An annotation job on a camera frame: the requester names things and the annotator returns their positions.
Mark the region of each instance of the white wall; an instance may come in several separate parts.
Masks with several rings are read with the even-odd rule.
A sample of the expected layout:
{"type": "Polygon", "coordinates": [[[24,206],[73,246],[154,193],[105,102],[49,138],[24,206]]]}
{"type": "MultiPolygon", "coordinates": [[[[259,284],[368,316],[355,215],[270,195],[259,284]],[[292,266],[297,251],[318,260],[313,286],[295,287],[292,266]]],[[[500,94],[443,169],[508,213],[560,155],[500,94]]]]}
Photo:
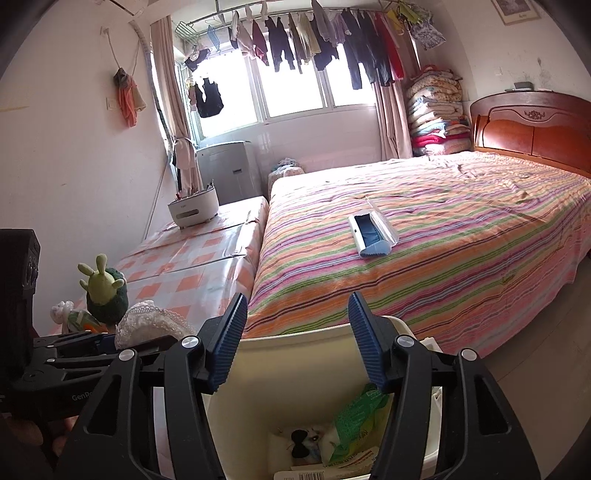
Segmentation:
{"type": "Polygon", "coordinates": [[[558,25],[537,4],[541,19],[504,25],[490,0],[417,2],[433,11],[434,25],[448,39],[421,53],[421,59],[462,75],[465,100],[503,92],[520,81],[591,100],[591,76],[558,25]]]}
{"type": "MultiPolygon", "coordinates": [[[[117,66],[100,27],[130,72],[137,36],[110,2],[60,0],[25,40],[0,80],[0,227],[33,228],[41,244],[34,324],[83,290],[78,262],[104,252],[113,265],[144,237],[165,162],[142,55],[135,81],[148,104],[127,128],[115,97],[117,66]],[[20,110],[3,111],[24,106],[20,110]]],[[[161,198],[173,198],[167,172],[161,198]]],[[[165,215],[161,202],[152,229],[165,215]]]]}
{"type": "Polygon", "coordinates": [[[254,144],[265,185],[273,166],[286,157],[297,160],[306,172],[381,160],[373,106],[257,124],[206,138],[199,146],[234,140],[254,144]]]}

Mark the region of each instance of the beige curtain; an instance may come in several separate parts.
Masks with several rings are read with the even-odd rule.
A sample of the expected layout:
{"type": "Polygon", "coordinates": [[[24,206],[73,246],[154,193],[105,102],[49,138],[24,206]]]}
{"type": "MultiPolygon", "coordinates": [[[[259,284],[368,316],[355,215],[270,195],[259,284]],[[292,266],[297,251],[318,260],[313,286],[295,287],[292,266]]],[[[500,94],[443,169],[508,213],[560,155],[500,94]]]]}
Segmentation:
{"type": "Polygon", "coordinates": [[[174,153],[177,168],[181,171],[181,195],[187,196],[201,190],[203,182],[195,158],[195,146],[190,139],[189,121],[174,72],[173,21],[170,16],[153,23],[150,33],[158,86],[164,104],[164,116],[174,135],[174,153]]]}
{"type": "MultiPolygon", "coordinates": [[[[385,15],[382,20],[396,44],[398,55],[404,67],[405,80],[414,77],[419,66],[410,35],[396,35],[385,15]]],[[[382,87],[379,82],[373,84],[376,110],[378,111],[379,136],[382,142],[382,160],[390,158],[411,158],[413,147],[407,124],[406,99],[403,84],[396,80],[388,87],[382,87]]]]}

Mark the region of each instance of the bed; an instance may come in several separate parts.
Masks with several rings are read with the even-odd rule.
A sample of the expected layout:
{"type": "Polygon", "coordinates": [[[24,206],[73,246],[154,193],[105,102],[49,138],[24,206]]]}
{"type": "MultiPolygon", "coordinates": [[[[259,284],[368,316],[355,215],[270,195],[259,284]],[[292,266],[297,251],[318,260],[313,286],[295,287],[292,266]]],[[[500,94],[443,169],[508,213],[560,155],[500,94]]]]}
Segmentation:
{"type": "Polygon", "coordinates": [[[244,337],[346,323],[360,290],[449,353],[487,355],[574,280],[591,248],[591,103],[503,93],[471,108],[475,152],[279,179],[244,337]],[[400,233],[360,258],[347,216],[370,198],[400,233]]]}

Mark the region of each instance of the striped bedsheet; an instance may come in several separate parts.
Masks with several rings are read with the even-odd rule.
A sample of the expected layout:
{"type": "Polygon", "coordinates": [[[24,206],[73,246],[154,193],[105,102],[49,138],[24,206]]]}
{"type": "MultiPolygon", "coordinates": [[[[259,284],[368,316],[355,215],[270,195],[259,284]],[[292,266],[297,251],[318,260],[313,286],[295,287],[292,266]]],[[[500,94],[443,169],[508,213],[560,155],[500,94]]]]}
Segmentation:
{"type": "Polygon", "coordinates": [[[346,323],[360,290],[444,351],[487,355],[574,280],[591,248],[591,180],[496,154],[390,160],[279,179],[244,337],[346,323]],[[360,258],[347,216],[370,198],[400,233],[360,258]]]}

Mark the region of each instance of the wooden headboard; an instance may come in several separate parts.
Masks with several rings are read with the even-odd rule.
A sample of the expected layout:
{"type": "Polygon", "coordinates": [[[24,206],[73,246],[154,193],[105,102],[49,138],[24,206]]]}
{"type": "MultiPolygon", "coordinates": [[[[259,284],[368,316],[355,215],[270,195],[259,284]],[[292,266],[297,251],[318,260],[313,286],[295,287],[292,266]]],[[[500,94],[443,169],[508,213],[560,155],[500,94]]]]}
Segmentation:
{"type": "Polygon", "coordinates": [[[591,178],[591,102],[555,92],[508,92],[470,107],[476,150],[591,178]]]}

